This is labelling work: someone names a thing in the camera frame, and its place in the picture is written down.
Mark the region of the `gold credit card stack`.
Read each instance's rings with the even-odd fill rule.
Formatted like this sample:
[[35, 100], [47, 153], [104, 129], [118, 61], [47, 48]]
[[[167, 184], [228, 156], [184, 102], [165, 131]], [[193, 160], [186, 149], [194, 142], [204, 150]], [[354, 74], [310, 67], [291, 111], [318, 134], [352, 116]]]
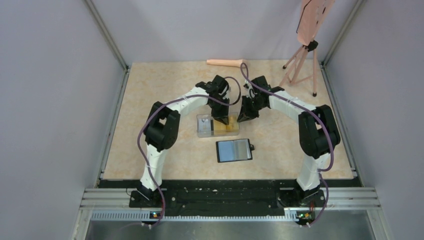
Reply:
[[213, 134], [218, 136], [238, 134], [240, 131], [239, 123], [230, 121], [228, 125], [224, 125], [216, 120], [213, 121]]

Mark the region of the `clear plastic card box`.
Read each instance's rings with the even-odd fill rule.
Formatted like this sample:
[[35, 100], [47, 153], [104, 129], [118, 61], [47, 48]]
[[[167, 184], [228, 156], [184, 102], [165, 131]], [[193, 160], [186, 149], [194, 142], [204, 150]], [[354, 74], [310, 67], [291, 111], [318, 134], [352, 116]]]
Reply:
[[198, 114], [197, 136], [199, 138], [236, 136], [240, 133], [240, 125], [237, 122], [238, 114], [229, 113], [229, 124], [215, 120], [211, 114]]

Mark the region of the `black card holder wallet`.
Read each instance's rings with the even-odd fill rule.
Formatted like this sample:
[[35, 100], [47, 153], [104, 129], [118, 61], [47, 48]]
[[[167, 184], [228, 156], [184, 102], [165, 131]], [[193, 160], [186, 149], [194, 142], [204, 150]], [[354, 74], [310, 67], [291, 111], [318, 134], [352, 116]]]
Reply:
[[218, 163], [250, 161], [255, 150], [248, 138], [217, 141], [215, 146]]

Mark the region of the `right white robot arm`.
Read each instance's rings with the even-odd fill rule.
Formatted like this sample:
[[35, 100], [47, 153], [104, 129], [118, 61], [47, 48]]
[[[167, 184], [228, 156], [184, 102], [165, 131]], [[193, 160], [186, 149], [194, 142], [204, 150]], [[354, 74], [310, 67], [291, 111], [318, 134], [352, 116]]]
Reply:
[[258, 118], [264, 108], [279, 111], [297, 123], [304, 159], [293, 200], [299, 206], [307, 206], [319, 191], [321, 172], [333, 166], [334, 150], [341, 142], [331, 107], [305, 103], [280, 86], [271, 87], [264, 76], [246, 80], [244, 86], [247, 94], [242, 97], [239, 123]]

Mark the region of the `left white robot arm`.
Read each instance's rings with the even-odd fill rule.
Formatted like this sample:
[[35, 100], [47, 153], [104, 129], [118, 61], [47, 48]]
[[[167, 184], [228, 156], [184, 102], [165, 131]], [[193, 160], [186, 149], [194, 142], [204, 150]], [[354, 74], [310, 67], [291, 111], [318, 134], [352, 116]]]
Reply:
[[175, 144], [182, 117], [202, 106], [209, 106], [214, 120], [228, 125], [230, 85], [216, 75], [212, 81], [198, 82], [186, 94], [167, 103], [159, 101], [152, 105], [146, 123], [137, 137], [145, 136], [147, 151], [142, 152], [145, 160], [143, 175], [137, 191], [141, 200], [149, 207], [160, 202], [159, 189], [162, 184], [162, 170], [168, 150]]

